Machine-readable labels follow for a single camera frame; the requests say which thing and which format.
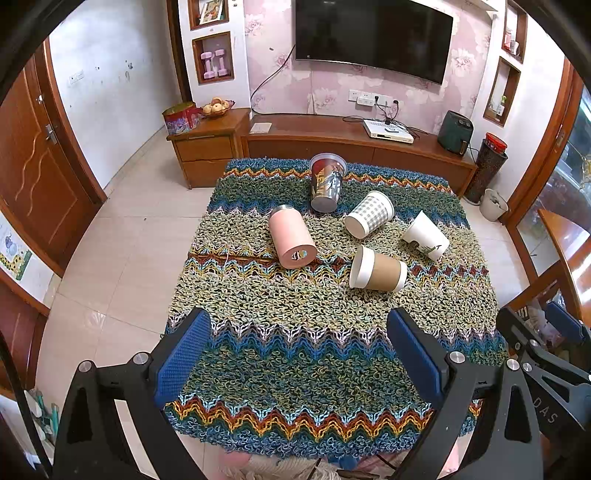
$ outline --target plaid paper cup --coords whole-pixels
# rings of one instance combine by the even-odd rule
[[[394,218],[394,205],[386,195],[372,190],[345,217],[345,227],[355,238],[365,238]]]

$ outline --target pink dumbbell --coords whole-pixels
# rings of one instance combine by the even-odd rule
[[[201,59],[205,60],[205,73],[203,74],[203,78],[206,80],[212,79],[216,76],[216,73],[212,69],[212,58],[213,53],[210,51],[204,51],[201,54]]]
[[[228,69],[224,66],[223,64],[223,55],[226,53],[226,50],[224,50],[223,48],[220,48],[219,50],[216,50],[216,57],[219,57],[219,63],[220,63],[220,67],[219,70],[217,71],[217,74],[220,77],[223,77],[224,75],[227,75],[228,73],[230,73],[228,71]]]

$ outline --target door handle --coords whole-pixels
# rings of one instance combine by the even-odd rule
[[[47,130],[47,136],[46,136],[45,140],[49,140],[49,141],[51,141],[51,143],[56,145],[57,144],[57,137],[56,137],[56,133],[53,131],[53,127],[51,126],[51,124],[47,124],[45,126],[45,130]]]

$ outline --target pink wallpaper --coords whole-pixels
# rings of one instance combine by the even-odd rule
[[[482,81],[491,19],[466,0],[423,0],[453,17],[452,43],[442,85],[403,73],[291,58],[252,99],[262,113],[294,112],[382,118],[347,100],[349,89],[383,93],[399,101],[397,119],[437,133],[448,110],[470,117]],[[291,0],[244,0],[246,56],[251,92],[285,60],[293,46]]]

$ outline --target tin can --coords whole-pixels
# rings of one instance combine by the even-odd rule
[[[202,109],[194,102],[179,103],[164,112],[164,123],[169,135],[178,135],[195,128],[199,123]]]

